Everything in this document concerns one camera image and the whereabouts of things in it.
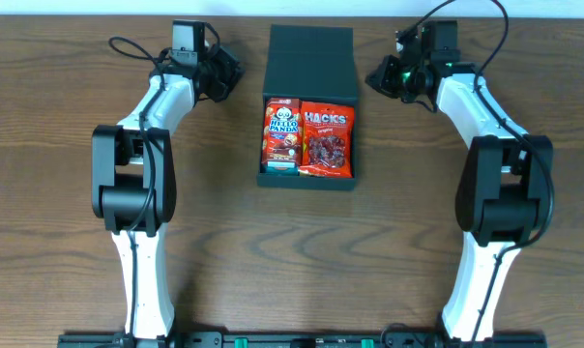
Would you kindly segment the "red Hacks candy bag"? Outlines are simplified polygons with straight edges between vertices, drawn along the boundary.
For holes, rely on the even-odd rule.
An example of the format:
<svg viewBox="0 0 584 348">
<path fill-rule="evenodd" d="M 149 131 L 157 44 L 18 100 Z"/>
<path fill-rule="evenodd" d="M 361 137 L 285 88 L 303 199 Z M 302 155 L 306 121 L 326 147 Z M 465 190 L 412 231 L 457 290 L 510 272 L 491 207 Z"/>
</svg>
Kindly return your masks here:
<svg viewBox="0 0 584 348">
<path fill-rule="evenodd" d="M 352 178 L 351 147 L 355 110 L 352 106 L 303 101 L 301 176 Z"/>
</svg>

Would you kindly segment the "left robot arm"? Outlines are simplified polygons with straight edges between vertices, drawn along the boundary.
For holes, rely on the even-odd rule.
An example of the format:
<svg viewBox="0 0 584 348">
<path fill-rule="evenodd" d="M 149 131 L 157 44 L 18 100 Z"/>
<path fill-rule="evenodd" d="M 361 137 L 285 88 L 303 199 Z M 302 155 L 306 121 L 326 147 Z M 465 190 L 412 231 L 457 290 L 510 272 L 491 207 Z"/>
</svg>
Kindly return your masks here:
<svg viewBox="0 0 584 348">
<path fill-rule="evenodd" d="M 171 137 L 201 96 L 225 100 L 244 71 L 225 47 L 191 64 L 180 49 L 154 59 L 149 88 L 115 126 L 92 134 L 92 206 L 120 256 L 127 299 L 119 347 L 170 343 L 175 311 L 165 234 L 176 206 Z"/>
</svg>

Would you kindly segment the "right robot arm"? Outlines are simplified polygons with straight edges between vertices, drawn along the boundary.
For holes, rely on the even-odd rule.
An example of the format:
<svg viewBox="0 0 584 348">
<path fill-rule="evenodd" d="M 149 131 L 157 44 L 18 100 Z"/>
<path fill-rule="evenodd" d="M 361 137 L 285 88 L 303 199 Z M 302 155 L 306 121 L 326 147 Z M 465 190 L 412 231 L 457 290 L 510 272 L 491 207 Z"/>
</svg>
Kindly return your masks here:
<svg viewBox="0 0 584 348">
<path fill-rule="evenodd" d="M 494 314 L 511 264 L 545 233 L 554 210 L 553 145 L 531 135 L 492 97 L 482 69 L 456 53 L 384 58 L 366 83 L 405 103 L 430 99 L 468 149 L 455 197 L 463 249 L 433 332 L 394 324 L 384 347 L 544 347 L 541 333 L 497 333 Z"/>
</svg>

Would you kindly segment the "red Hello Panda box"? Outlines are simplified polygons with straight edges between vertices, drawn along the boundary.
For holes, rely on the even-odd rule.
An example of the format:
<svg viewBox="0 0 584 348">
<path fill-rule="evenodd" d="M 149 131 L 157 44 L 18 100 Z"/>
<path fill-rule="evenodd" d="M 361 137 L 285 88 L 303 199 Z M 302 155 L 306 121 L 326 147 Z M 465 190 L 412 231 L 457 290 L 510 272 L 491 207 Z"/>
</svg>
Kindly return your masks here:
<svg viewBox="0 0 584 348">
<path fill-rule="evenodd" d="M 267 101 L 262 139 L 262 166 L 297 168 L 302 161 L 303 120 L 301 101 L 271 98 Z"/>
</svg>

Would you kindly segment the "dark green box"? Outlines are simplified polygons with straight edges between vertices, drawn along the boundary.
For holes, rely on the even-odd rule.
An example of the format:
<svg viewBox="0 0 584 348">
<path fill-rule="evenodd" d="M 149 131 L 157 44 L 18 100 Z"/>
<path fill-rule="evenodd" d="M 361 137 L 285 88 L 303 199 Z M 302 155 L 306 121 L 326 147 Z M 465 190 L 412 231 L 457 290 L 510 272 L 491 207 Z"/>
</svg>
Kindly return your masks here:
<svg viewBox="0 0 584 348">
<path fill-rule="evenodd" d="M 256 182 L 263 188 L 353 190 L 357 183 L 359 78 L 349 27 L 272 24 L 262 90 L 262 121 L 270 98 L 325 102 L 355 108 L 351 132 L 352 178 L 320 178 L 267 173 L 258 164 Z"/>
</svg>

